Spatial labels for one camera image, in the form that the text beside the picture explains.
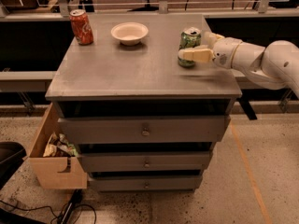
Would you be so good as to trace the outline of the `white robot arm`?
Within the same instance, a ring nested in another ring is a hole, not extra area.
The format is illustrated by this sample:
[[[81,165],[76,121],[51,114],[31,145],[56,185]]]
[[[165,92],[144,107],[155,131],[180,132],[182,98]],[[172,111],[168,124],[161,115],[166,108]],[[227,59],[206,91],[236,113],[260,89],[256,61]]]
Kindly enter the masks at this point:
[[[290,88],[299,98],[299,48],[279,40],[267,47],[241,39],[206,32],[206,45],[181,49],[179,58],[213,62],[218,67],[241,72],[249,81],[269,90]]]

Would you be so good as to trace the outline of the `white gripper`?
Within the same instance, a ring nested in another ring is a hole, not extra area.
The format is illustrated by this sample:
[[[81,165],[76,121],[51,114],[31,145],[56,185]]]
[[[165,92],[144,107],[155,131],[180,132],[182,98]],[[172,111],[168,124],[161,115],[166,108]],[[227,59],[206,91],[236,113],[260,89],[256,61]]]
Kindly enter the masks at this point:
[[[226,69],[236,69],[238,67],[236,59],[236,51],[242,40],[226,37],[212,32],[205,32],[204,39],[206,45],[197,46],[195,48],[180,49],[178,56],[182,60],[209,63],[213,59],[213,63],[219,67]]]

